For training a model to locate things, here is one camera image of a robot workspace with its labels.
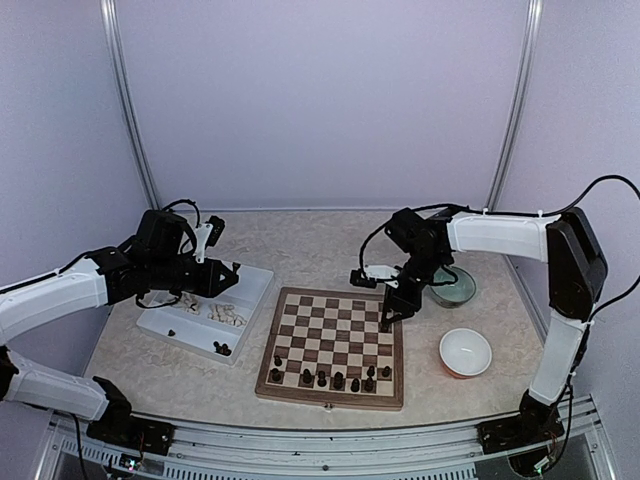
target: white robotic arm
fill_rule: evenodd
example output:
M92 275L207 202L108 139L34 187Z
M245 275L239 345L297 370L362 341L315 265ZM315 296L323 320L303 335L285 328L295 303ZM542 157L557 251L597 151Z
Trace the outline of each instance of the white robotic arm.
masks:
M81 310L133 296L144 306L140 299L151 289L168 290L177 299L182 292L215 297L238 282L240 267L234 265L230 270L218 260L204 258L205 248L215 244L223 229L224 222L217 217L194 230L178 215L149 210L136 235L120 247L87 252L63 269L1 289L0 400L77 415L92 422L90 436L126 447L139 445L144 434L150 441L147 451L166 454L172 427L132 417L131 405L111 382L37 364L7 344L22 333ZM184 234L192 248L181 253ZM154 441L155 437L164 440Z
M520 405L519 424L510 425L508 433L500 432L504 422L491 424L481 436L488 440L485 451L493 453L532 443L554 428L557 404L586 350L591 312L607 275L604 255L584 212L574 207L554 216L541 212L509 216L469 213L452 206L423 219L407 208L396 212L383 228L410 255L409 260L402 268L363 265L351 273L356 286L386 284L383 329L421 308L423 288L438 268L453 263L454 251L523 256L549 265L551 323L540 366Z

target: white wall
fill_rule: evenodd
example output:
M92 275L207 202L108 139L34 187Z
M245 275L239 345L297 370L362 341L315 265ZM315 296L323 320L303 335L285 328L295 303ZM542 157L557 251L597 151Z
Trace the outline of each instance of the white wall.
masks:
M526 0L119 2L163 201L480 206Z
M640 185L640 3L547 0L499 209L562 207L605 173ZM581 206L609 261L606 300L640 273L640 204L622 184L605 184ZM548 312L546 269L516 264ZM594 396L623 479L640 467L639 311L640 291L602 312L576 382Z
M117 245L135 231L145 205L98 0L0 3L0 72L0 285L6 285L85 250ZM81 312L9 347L81 374L105 320L106 309ZM28 478L48 419L48 412L0 402L0 477Z

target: white plastic container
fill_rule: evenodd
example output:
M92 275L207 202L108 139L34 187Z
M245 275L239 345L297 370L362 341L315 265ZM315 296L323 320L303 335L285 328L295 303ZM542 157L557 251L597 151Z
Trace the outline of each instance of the white plastic container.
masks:
M230 262L224 262L231 268ZM184 348L197 355L233 365L253 328L262 305L271 290L273 272L242 265L240 281L216 298L191 295L197 301L198 313L184 303L145 310L138 319L138 327L147 335ZM158 292L149 306L166 303L173 298ZM216 353L213 342L227 344L231 355Z

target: wooden chessboard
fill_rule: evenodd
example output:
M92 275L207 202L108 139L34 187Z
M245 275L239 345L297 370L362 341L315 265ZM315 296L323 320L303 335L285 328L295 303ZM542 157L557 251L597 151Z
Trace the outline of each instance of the wooden chessboard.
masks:
M400 410L404 401L402 324L380 333L382 295L330 292L285 287L271 325L264 351L256 394L261 398L297 403L374 410ZM274 357L282 365L276 367ZM364 390L367 370L373 365L374 385ZM391 367L391 375L382 370ZM281 376L274 381L271 373ZM309 369L313 381L305 383ZM324 371L327 384L318 386L317 373ZM337 390L334 377L342 373ZM360 391L353 393L353 379Z

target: glass bowl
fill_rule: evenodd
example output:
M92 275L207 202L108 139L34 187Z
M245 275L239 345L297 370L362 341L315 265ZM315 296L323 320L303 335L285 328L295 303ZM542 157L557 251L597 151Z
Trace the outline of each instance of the glass bowl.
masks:
M453 285L432 286L429 285L428 292L431 298L444 308L457 308L464 305L476 294L476 282L466 271L458 267L447 267L455 272L458 281ZM442 268L433 275L433 282L440 283L454 280L454 277Z

